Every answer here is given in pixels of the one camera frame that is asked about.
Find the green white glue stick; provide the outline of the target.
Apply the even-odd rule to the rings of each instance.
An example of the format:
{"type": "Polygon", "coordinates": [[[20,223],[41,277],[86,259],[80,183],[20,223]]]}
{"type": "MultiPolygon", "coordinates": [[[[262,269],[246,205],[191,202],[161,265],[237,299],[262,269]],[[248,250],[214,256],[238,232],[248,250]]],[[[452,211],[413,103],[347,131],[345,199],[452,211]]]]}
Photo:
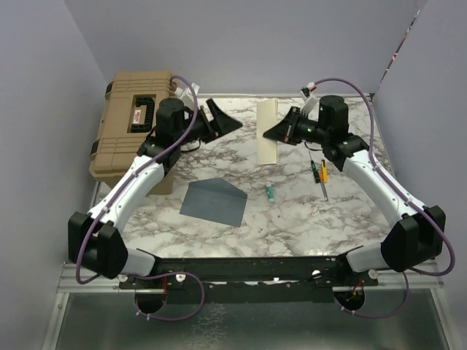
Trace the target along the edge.
{"type": "Polygon", "coordinates": [[[266,193],[267,193],[269,202],[273,203],[274,202],[274,191],[270,183],[266,184],[266,193]]]}

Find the grey paper envelope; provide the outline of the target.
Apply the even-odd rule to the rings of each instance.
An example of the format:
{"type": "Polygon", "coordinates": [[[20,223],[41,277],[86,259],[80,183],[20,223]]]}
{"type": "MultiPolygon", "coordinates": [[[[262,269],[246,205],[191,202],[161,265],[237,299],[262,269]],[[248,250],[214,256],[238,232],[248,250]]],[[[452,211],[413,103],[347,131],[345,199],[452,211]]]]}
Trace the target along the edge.
{"type": "Polygon", "coordinates": [[[180,214],[239,228],[247,193],[221,178],[191,182],[180,214]]]}

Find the tan letter paper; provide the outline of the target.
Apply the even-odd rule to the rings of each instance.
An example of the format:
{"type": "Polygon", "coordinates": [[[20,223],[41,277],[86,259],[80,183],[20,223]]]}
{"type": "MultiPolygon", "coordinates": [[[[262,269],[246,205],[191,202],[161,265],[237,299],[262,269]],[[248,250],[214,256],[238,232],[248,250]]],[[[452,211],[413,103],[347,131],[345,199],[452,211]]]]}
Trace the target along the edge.
{"type": "Polygon", "coordinates": [[[270,98],[258,102],[256,106],[256,159],[259,166],[277,164],[277,143],[263,136],[264,132],[277,123],[277,100],[270,98]]]}

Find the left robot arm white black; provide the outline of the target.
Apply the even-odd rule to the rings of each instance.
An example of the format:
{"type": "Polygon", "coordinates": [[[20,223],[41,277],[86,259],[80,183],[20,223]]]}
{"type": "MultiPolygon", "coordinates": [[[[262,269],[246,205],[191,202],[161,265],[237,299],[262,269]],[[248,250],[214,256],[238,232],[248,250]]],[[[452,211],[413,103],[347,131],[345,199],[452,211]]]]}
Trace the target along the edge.
{"type": "Polygon", "coordinates": [[[163,99],[155,113],[156,124],[110,193],[87,213],[73,213],[68,222],[69,259],[76,269],[86,268],[113,279],[136,276],[151,288],[161,279],[158,257],[141,249],[129,249],[121,233],[136,207],[179,160],[181,147],[192,141],[205,144],[243,125],[207,100],[212,118],[200,106],[187,107],[178,98],[163,99]]]}

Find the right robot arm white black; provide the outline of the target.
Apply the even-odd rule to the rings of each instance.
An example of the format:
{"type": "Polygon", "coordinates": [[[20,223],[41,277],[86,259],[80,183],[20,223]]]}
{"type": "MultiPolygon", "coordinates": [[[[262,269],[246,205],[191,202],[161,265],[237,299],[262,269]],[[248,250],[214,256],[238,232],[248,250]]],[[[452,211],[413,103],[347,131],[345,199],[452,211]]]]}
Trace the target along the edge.
{"type": "Polygon", "coordinates": [[[293,106],[263,137],[291,145],[319,144],[324,157],[363,189],[391,227],[382,242],[345,253],[344,262],[335,267],[336,279],[351,285],[364,271],[390,268],[404,272],[438,256],[442,239],[437,230],[444,229],[446,221],[442,209],[427,207],[400,184],[390,187],[387,181],[392,176],[370,160],[367,143],[350,133],[349,108],[342,97],[329,95],[312,102],[319,106],[317,120],[309,119],[309,109],[293,106]]]}

